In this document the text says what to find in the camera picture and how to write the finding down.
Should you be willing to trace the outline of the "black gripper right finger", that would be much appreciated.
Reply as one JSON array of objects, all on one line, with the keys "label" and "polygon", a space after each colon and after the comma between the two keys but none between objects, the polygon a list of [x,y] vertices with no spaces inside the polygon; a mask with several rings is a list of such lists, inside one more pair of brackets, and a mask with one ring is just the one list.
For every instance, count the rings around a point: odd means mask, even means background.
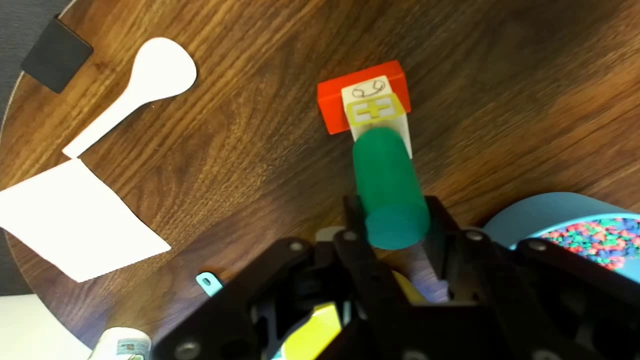
[{"label": "black gripper right finger", "polygon": [[422,247],[455,297],[422,312],[439,320],[518,320],[528,288],[511,254],[483,229],[463,229],[437,195],[427,204],[431,229]]}]

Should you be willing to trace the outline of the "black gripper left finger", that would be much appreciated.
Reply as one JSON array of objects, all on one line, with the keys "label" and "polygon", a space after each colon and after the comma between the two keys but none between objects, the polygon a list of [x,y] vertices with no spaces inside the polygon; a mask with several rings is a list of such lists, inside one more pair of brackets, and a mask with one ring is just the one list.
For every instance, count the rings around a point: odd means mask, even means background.
[{"label": "black gripper left finger", "polygon": [[368,243],[360,199],[347,195],[342,206],[347,228],[338,232],[335,247],[356,305],[351,334],[358,352],[375,360],[428,360],[413,322],[414,305]]}]

